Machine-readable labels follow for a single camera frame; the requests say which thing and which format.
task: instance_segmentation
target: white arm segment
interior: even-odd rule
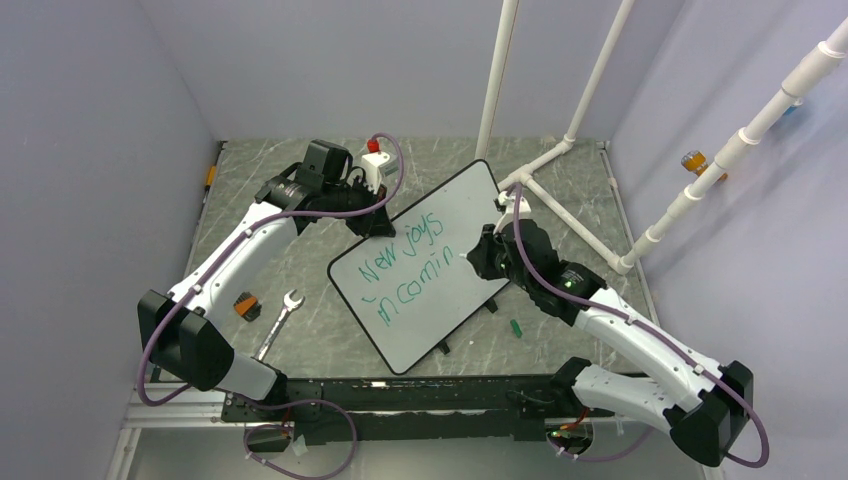
[[[708,370],[721,378],[722,373],[718,370],[720,364],[717,361],[701,355],[672,338],[628,305],[615,290],[602,288],[592,295],[590,300],[627,312],[631,318],[639,319],[648,324],[650,328],[662,332],[663,335],[698,362],[704,370]],[[615,315],[598,308],[589,308],[577,315],[574,327],[585,330],[627,357],[649,377],[656,380],[674,403],[686,412],[701,404],[698,394],[702,390],[709,391],[714,386],[712,382],[695,373],[692,367],[688,366],[667,345],[639,327],[629,325]],[[621,411],[621,408],[616,407],[611,410]]]
[[[282,210],[278,207],[265,202],[251,204],[238,227],[212,252],[209,258],[186,279],[171,288],[170,291],[174,294],[173,298],[180,298],[185,295],[186,291],[195,285],[197,279],[221,255],[221,252],[247,227],[258,220],[280,212]],[[233,303],[245,290],[248,282],[256,276],[256,273],[262,267],[268,264],[268,261],[274,255],[285,250],[295,238],[297,238],[297,228],[291,218],[275,220],[253,232],[251,237],[243,241],[230,255],[229,259],[221,265],[217,273],[206,283],[203,290],[186,305],[186,308],[189,310],[202,308],[205,312],[203,316],[218,331],[221,331],[224,320],[227,318],[227,312],[233,308]],[[227,375],[216,387],[241,393],[254,400],[262,400],[271,390],[276,379],[276,373],[267,365],[240,352],[235,352],[233,363]]]
[[[577,375],[572,390],[586,407],[624,415],[665,434],[671,428],[662,412],[674,406],[674,399],[650,379],[625,377],[591,365]]]

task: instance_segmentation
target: metal wrench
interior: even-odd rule
[[[271,345],[274,343],[274,340],[277,339],[277,335],[280,333],[280,330],[283,329],[283,325],[286,323],[286,318],[289,314],[303,305],[303,301],[306,300],[306,297],[301,297],[300,300],[295,300],[292,298],[292,295],[297,292],[297,289],[291,290],[283,297],[283,309],[280,310],[280,316],[277,317],[277,320],[274,322],[274,326],[271,327],[271,331],[268,332],[268,336],[265,337],[265,340],[262,341],[262,345],[259,346],[259,350],[256,351],[256,355],[253,358],[259,360],[260,362],[265,360],[265,355],[268,354],[268,350],[271,349]]]

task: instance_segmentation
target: marble surface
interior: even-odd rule
[[[328,138],[353,152],[364,151],[365,139]],[[309,139],[244,140],[224,145],[217,178],[196,238],[191,267],[196,268],[236,227],[254,193],[265,180],[301,161]],[[389,214],[429,192],[473,160],[473,138],[403,138],[408,175]],[[488,162],[495,178],[535,159],[555,142],[540,138],[493,138]],[[536,180],[616,252],[627,250],[624,227],[608,175],[594,140],[579,140],[563,158],[542,168]],[[533,218],[548,230],[560,257],[583,263],[604,277],[643,314],[646,299],[637,277],[615,274],[606,263],[553,212],[527,191]],[[286,251],[259,272],[248,290],[262,303],[262,315],[252,323],[231,311],[223,334],[238,351],[252,355],[267,334],[292,288],[306,296],[289,318],[266,362],[290,377],[375,377],[391,372],[368,340],[327,277],[327,264],[358,239],[344,222],[320,220],[308,227]],[[616,372],[636,368],[599,340],[571,329],[539,311],[529,298],[510,285],[495,297],[500,309],[478,311],[447,342],[448,355],[431,352],[407,376],[549,374],[569,357],[578,356]],[[524,333],[516,338],[509,321],[516,319]]]

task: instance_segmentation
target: white wall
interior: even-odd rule
[[[0,465],[102,478],[216,145],[131,0],[0,3]]]
[[[221,139],[476,136],[501,2],[141,0]],[[495,135],[561,136],[619,0],[524,0]],[[609,139],[683,0],[637,2],[581,135]]]
[[[640,234],[708,156],[848,16],[839,0],[691,1],[612,143],[612,168]],[[848,468],[848,64],[781,119],[730,179],[667,235],[644,266],[673,334],[755,374],[771,462],[728,477],[844,478]],[[746,429],[735,452],[756,458]]]

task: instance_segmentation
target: pvc pipe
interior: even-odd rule
[[[604,245],[604,243],[600,241],[598,237],[596,237],[592,232],[590,232],[589,229],[584,227],[583,224],[580,223],[580,221],[574,217],[574,215],[569,213],[568,210],[565,209],[565,207],[560,205],[559,202],[557,202],[554,197],[552,197],[548,192],[546,192],[541,185],[536,183],[533,178],[528,178],[525,182],[522,183],[524,183],[524,185],[526,185],[527,188],[530,189],[530,191],[536,194],[536,196],[539,197],[539,200],[544,202],[545,205],[547,205],[551,210],[553,210],[554,213],[557,214],[557,216],[559,216],[559,218],[561,218],[566,225],[571,227],[571,229],[574,230],[574,232],[577,233],[580,238],[582,238],[586,243],[588,243],[590,247],[595,249],[595,251],[598,252],[604,258],[604,260],[607,261],[607,264],[613,266],[618,262],[618,255],[613,253],[613,251],[610,250],[606,245]]]
[[[554,145],[554,148],[543,153],[539,158],[518,167],[515,171],[507,175],[506,178],[498,182],[498,190],[504,190],[515,182],[524,183],[524,180],[530,178],[530,175],[532,175],[537,169],[571,150],[572,145],[573,144],[566,142],[565,140],[557,143]]]
[[[486,100],[483,102],[483,119],[480,120],[480,133],[477,135],[477,150],[474,158],[486,158],[489,150],[489,139],[492,136],[492,124],[495,122],[495,110],[498,107],[498,97],[501,92],[506,69],[506,57],[509,44],[512,41],[512,31],[515,27],[515,14],[518,12],[518,0],[504,0],[501,7],[501,20],[498,23],[498,34],[495,37],[495,53],[492,56],[492,67],[489,70],[489,84],[486,87]]]
[[[592,74],[589,75],[589,81],[586,83],[586,88],[583,89],[583,96],[580,97],[580,103],[577,104],[577,111],[571,118],[571,125],[568,126],[568,133],[565,134],[567,142],[574,143],[577,139],[577,129],[580,128],[580,123],[583,122],[583,117],[589,109],[589,102],[592,101],[592,96],[595,94],[595,89],[601,82],[601,75],[607,67],[607,62],[612,54],[612,49],[618,41],[621,30],[624,28],[624,22],[627,16],[630,15],[630,9],[633,7],[635,0],[623,0],[618,7],[618,12],[615,14],[615,19],[612,21],[607,38],[604,40],[604,46],[601,47],[601,53],[598,55],[598,60],[595,61],[595,67],[592,69]]]
[[[733,168],[752,147],[780,119],[787,108],[806,95],[822,78],[832,72],[845,58],[848,50],[848,18],[824,42],[819,42],[798,65],[787,75],[775,94],[745,128],[740,128],[716,153],[715,160],[707,170],[687,186],[672,202],[660,220],[648,227],[636,240],[627,255],[621,257],[613,269],[627,273],[640,257],[651,253],[671,226],[700,201],[707,190],[721,176]]]

